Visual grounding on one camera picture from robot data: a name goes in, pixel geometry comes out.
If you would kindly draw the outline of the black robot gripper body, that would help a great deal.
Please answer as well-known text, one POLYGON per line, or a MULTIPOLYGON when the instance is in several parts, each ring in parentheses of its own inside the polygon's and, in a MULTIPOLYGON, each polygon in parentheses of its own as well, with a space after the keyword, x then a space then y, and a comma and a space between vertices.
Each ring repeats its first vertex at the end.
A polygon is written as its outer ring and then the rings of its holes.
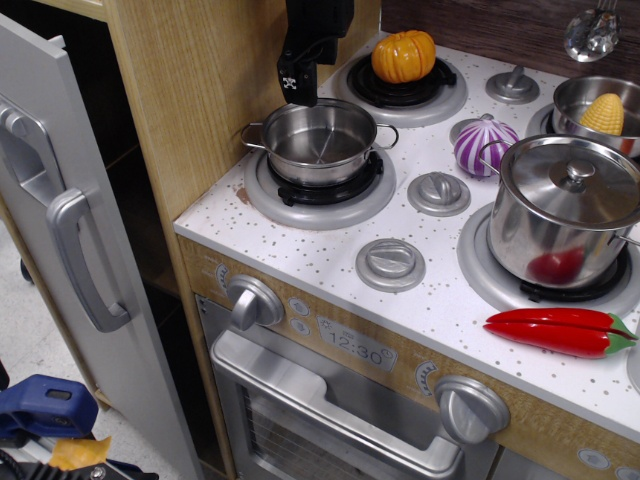
POLYGON ((354 18, 351 0, 287 0, 287 33, 277 62, 279 74, 294 77, 307 65, 334 65, 338 42, 354 18))

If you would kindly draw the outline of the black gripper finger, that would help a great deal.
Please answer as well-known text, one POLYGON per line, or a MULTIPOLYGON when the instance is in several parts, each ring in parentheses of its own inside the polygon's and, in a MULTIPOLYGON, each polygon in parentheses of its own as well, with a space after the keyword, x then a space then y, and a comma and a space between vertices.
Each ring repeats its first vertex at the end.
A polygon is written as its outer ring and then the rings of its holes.
POLYGON ((317 63, 312 60, 277 63, 279 85, 289 104, 313 107, 317 104, 317 63))

